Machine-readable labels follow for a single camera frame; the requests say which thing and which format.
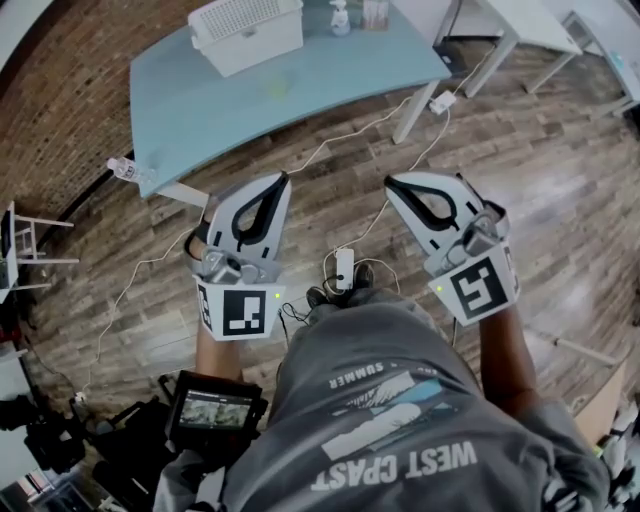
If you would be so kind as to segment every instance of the floor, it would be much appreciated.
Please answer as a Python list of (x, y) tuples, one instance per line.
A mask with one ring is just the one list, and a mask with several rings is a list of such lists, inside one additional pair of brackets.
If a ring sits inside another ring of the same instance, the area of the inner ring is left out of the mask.
[[(483, 42), (461, 45), (469, 66), (488, 48)], [(537, 94), (525, 94), (522, 82), (553, 57), (540, 49), (518, 49), (476, 98), (461, 97), (453, 106), (447, 133), (422, 167), (462, 172), (481, 194), (508, 209), (523, 285), (519, 307), (528, 328), (542, 333), (541, 339), (560, 336), (615, 357), (634, 349), (629, 366), (635, 370), (640, 351), (632, 344), (636, 332), (630, 318), (640, 240), (640, 143), (624, 120), (591, 120), (595, 106), (620, 94), (597, 57), (577, 59)], [(276, 131), (185, 182), (214, 191), (267, 171), (294, 169), (322, 140), (384, 116), (411, 92), (360, 101)], [(312, 165), (292, 177), (279, 260), (285, 265), (286, 298), (300, 310), (305, 310), (305, 290), (322, 282), (327, 252), (359, 236), (379, 211), (384, 176), (413, 164), (444, 119), (425, 112), (399, 146), (391, 141), (397, 121), (391, 119), (360, 137), (328, 144)], [(94, 194), (71, 219), (75, 229), (56, 236), (49, 247), (81, 263), (47, 269), (54, 286), (36, 294), (37, 331), (31, 339), (46, 365), (67, 375), (76, 389), (83, 388), (98, 336), (136, 262), (162, 256), (198, 217), (195, 208), (166, 198), (141, 200), (137, 187), (115, 179)], [(427, 292), (423, 254), (392, 208), (355, 247), (357, 257), (391, 265), (402, 294), (416, 299), (451, 332), (451, 317)], [(384, 267), (376, 271), (380, 284), (394, 285)], [(164, 261), (140, 266), (115, 318), (86, 389), (92, 408), (103, 415), (158, 394), (158, 376), (193, 364), (197, 302), (178, 248)], [(294, 321), (288, 330), (295, 330)], [(460, 332), (456, 348), (477, 370), (476, 328)], [(541, 389), (568, 404), (606, 376), (593, 363), (562, 349), (549, 350), (548, 345), (541, 349), (544, 357), (534, 354)], [(285, 352), (277, 324), (269, 340), (245, 347), (245, 378), (258, 382), (269, 396)], [(69, 385), (45, 370), (33, 353), (26, 360), (36, 382), (64, 407)], [(628, 386), (635, 380), (630, 372)]]

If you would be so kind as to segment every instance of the white basket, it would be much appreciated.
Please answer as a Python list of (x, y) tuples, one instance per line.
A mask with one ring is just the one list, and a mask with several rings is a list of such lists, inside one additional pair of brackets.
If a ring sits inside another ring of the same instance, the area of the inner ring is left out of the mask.
[(302, 47), (300, 0), (217, 0), (189, 14), (191, 41), (222, 76)]

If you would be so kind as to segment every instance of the sneaker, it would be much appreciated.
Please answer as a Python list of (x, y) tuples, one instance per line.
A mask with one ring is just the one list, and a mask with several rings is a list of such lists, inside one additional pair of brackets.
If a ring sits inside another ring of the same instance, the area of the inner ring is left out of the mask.
[(307, 304), (313, 309), (322, 304), (329, 304), (329, 299), (327, 299), (327, 296), (320, 288), (312, 286), (307, 290)]
[(353, 290), (373, 288), (375, 277), (376, 274), (369, 263), (366, 261), (359, 263), (353, 276)]

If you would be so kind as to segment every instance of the light blue table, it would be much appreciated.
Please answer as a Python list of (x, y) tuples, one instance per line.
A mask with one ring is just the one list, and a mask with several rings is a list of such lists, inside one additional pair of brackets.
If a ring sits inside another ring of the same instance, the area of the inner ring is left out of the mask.
[(395, 8), (389, 30), (330, 31), (328, 1), (303, 8), (304, 46), (223, 78), (191, 44), (188, 27), (131, 63), (131, 125), (136, 162), (155, 169), (140, 194), (203, 206), (207, 195), (182, 176), (271, 130), (354, 100), (404, 87), (418, 90), (394, 134), (402, 142), (441, 79), (438, 55)]

